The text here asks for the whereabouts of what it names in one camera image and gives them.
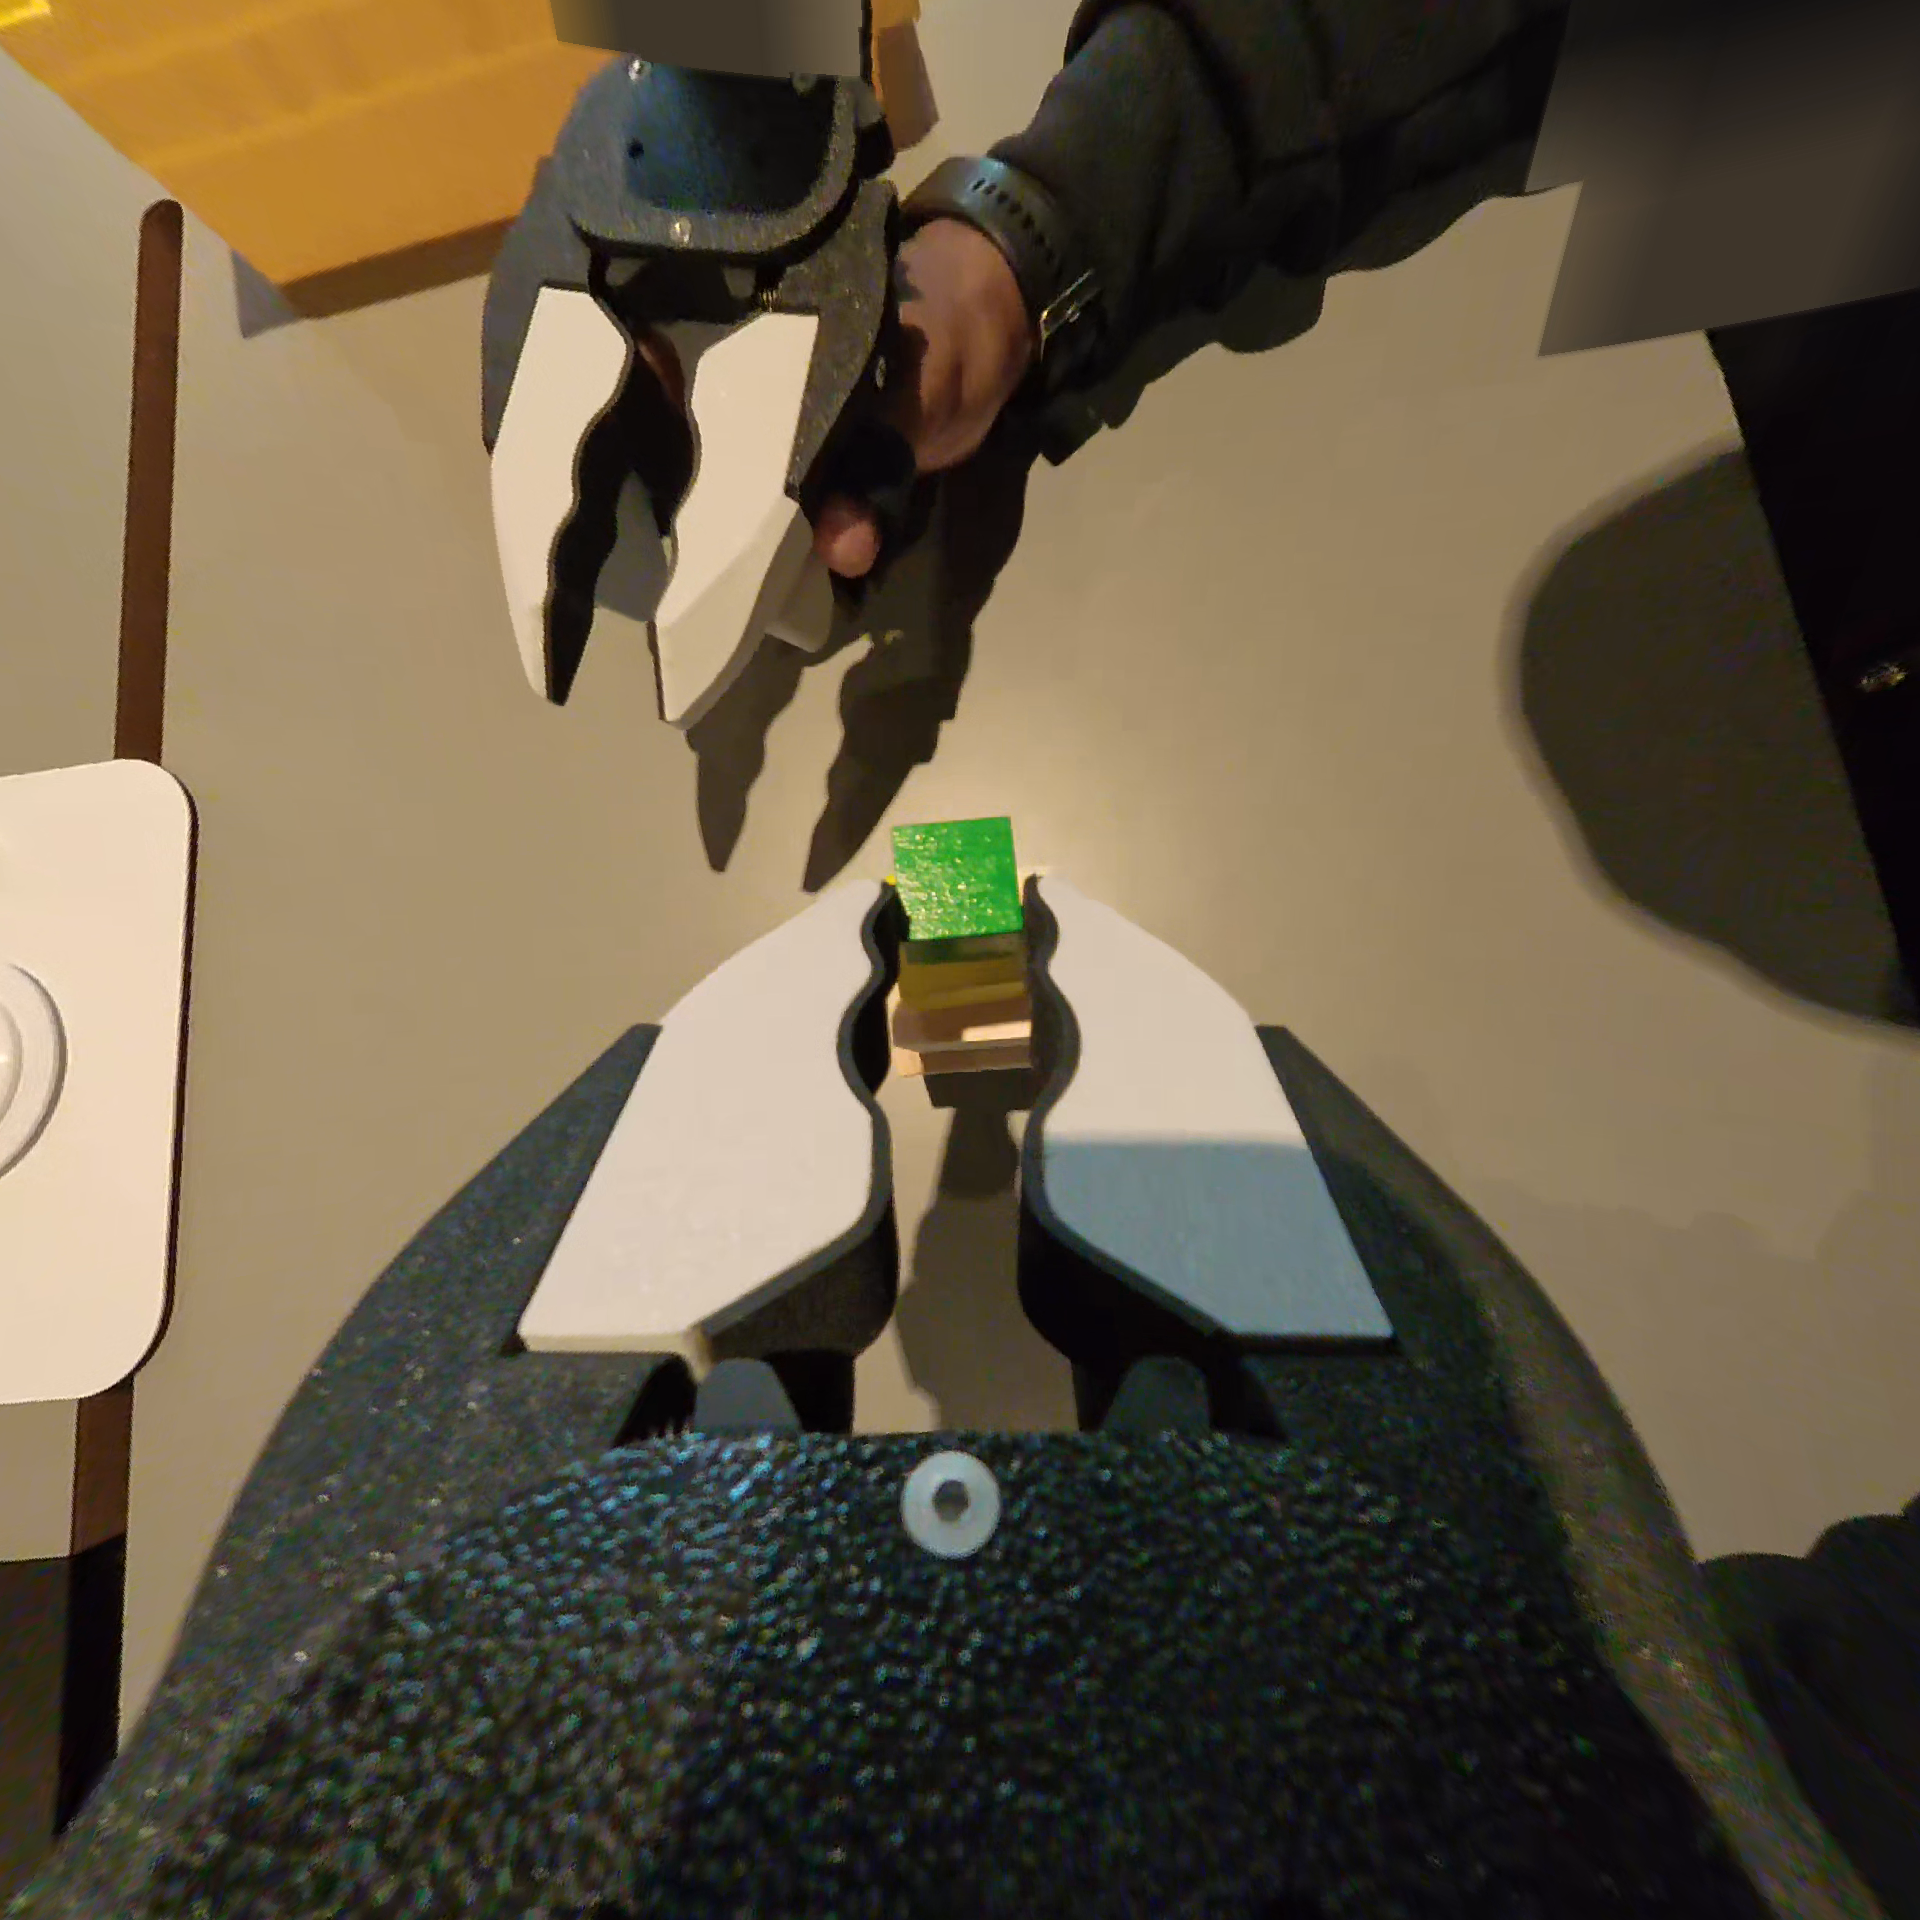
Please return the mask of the yellow wooden cube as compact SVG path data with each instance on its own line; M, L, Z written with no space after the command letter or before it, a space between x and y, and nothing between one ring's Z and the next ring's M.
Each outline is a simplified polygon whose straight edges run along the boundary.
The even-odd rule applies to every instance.
M953 940L906 940L898 959L901 1006L931 1014L998 1004L1028 993L1022 932Z

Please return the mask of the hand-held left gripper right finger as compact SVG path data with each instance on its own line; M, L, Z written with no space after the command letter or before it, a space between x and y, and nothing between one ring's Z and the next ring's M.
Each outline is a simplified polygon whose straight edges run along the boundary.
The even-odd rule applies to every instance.
M1393 1328L1255 1022L1056 874L1025 887L1019 1307L1073 1367L1379 1352Z

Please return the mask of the person's right hand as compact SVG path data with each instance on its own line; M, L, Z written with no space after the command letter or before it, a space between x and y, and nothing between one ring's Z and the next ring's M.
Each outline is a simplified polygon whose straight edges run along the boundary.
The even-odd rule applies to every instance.
M893 259L896 354L882 416L918 476L961 467L1028 377L1035 332L1017 277L978 229L936 219Z

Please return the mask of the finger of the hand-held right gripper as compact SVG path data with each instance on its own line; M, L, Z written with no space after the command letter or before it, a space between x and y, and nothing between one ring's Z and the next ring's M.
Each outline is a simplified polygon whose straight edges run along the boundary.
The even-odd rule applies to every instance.
M827 568L788 493L818 317L760 312L664 329L684 373L692 479L674 512L651 618L660 715L682 733L775 639L818 656L833 625Z
M491 443L491 531L535 696L565 706L591 637L627 475L619 402L633 364L590 292L539 288Z

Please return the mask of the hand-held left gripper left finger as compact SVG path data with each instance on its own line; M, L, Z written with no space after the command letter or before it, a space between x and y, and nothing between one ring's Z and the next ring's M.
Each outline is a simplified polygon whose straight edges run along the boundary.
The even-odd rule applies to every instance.
M889 1047L898 898L847 881L650 1033L520 1314L535 1354L853 1361L900 1292Z

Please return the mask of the natural wooden cube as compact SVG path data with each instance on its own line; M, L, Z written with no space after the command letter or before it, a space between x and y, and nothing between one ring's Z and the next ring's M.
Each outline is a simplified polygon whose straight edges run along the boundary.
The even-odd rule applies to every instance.
M892 1070L936 1111L1028 1112L1039 1096L1032 1039L918 1053L892 1048Z
M925 1006L896 999L892 1044L922 1058L1024 1048L1032 1040L1032 1006L1022 994L967 1004Z

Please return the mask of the person's right forearm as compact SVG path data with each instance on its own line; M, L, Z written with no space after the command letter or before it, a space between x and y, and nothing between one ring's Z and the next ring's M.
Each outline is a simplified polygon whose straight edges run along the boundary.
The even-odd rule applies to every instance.
M1065 367L1034 401L1043 457L1093 435L1121 363L1221 311L1259 271L1315 278L1428 193L1526 177L1571 7L1557 3L1079 4L1029 123L988 148L1034 185L1091 274Z

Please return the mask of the white document stand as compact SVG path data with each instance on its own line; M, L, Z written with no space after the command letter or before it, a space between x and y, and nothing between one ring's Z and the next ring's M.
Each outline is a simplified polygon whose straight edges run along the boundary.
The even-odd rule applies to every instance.
M194 810L108 760L2 780L2 1403L132 1376L169 1307Z

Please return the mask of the black wrist watch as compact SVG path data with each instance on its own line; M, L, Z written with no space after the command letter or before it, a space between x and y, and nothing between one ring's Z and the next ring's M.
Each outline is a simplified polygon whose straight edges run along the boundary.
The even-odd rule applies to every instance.
M1019 405L1037 412L1071 390L1098 361L1105 288L1093 252L1064 205L998 156L947 156L900 209L896 285L901 312L931 317L931 297L912 254L927 229L961 229L1012 277L1028 339Z

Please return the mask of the yellow plastic bin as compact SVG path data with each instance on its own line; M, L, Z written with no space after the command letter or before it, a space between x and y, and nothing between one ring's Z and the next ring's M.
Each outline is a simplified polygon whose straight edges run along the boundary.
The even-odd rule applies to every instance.
M5 3L4 54L256 274L307 292L495 239L614 54L870 76L898 147L937 125L922 7Z

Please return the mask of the green wooden cube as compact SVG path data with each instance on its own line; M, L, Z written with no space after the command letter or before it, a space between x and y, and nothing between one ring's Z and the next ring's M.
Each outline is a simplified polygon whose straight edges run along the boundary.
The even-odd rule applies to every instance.
M967 948L1024 931L1012 818L898 824L889 830L889 854L906 945Z

